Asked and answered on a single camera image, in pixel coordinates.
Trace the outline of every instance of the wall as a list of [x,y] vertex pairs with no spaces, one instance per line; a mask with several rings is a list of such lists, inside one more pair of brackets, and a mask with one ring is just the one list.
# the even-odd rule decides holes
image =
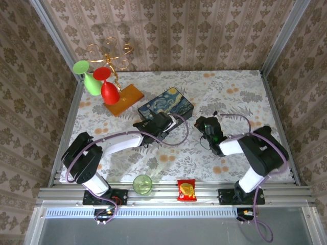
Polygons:
[[28,1],[0,2],[0,244],[22,244],[76,87]]
[[327,1],[311,0],[268,81],[301,180],[327,230]]
[[294,0],[43,0],[75,60],[131,42],[131,71],[260,69]]

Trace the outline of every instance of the table surface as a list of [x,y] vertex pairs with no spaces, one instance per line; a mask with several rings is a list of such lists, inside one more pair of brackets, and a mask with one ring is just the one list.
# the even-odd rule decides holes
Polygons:
[[[249,169],[244,154],[220,158],[200,145],[201,133],[193,126],[199,116],[218,113],[240,113],[250,121],[253,130],[269,125],[272,135],[280,142],[273,114],[266,96],[263,81],[257,70],[245,71],[165,71],[123,72],[119,74],[122,87],[134,84],[144,98],[119,117],[114,117],[103,105],[101,96],[84,91],[75,119],[71,144],[78,134],[88,132],[101,136],[121,130],[133,130],[132,124],[141,121],[138,107],[157,97],[171,87],[177,88],[193,105],[193,117],[188,120],[190,134],[178,147],[153,143],[147,149],[137,147],[111,155],[104,155],[98,172],[108,182],[129,182],[140,174],[149,175],[153,181],[237,181]],[[225,135],[248,131],[248,123],[240,118],[224,118],[221,128]],[[186,133],[185,125],[174,129],[165,142],[180,142]],[[202,144],[208,147],[205,140]],[[65,182],[63,167],[61,182]],[[273,181],[293,182],[290,171],[274,176]]]

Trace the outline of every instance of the snack bag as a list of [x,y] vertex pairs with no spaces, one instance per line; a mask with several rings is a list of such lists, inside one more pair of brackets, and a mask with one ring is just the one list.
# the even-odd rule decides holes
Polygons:
[[177,180],[179,196],[178,201],[196,201],[195,180]]

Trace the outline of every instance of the gift box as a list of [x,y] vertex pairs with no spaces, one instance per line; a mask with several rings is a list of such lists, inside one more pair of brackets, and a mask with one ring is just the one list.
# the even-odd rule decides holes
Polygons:
[[[194,106],[189,102],[176,88],[172,87],[163,92],[153,100],[139,107],[138,112],[143,119],[152,119],[150,111],[155,114],[165,112],[166,114],[178,114],[185,120],[189,119],[193,114]],[[177,124],[168,132],[183,123],[181,119],[176,119]]]

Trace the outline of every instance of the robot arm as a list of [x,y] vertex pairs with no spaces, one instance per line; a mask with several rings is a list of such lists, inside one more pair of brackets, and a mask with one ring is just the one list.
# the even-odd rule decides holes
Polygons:
[[[146,132],[163,140],[168,135],[167,131],[176,125],[176,119],[163,112],[159,114],[152,113],[152,116],[152,120],[144,120],[135,123],[133,126],[139,131]],[[110,185],[97,173],[97,168],[104,152],[108,155],[141,145],[147,147],[148,144],[154,141],[154,139],[149,136],[138,133],[127,134],[126,131],[109,134],[105,136],[105,138],[110,138],[111,135],[115,135],[115,137],[107,141],[103,140],[97,144],[93,144],[79,157],[79,159],[77,159],[69,172],[77,184],[83,184],[97,196],[102,196],[104,194],[110,196],[111,193]],[[62,162],[67,169],[76,156],[93,141],[95,141],[95,139],[87,132],[83,132],[77,136],[62,156]]]
[[[282,166],[283,159],[266,141],[251,134],[229,139],[223,135],[216,117],[199,117],[195,127],[209,142],[211,151],[220,157],[244,153],[250,163],[250,169],[235,184],[235,195],[238,200],[244,199],[254,191],[271,171]],[[271,135],[271,128],[263,126],[254,131],[269,140],[288,160],[285,148]]]

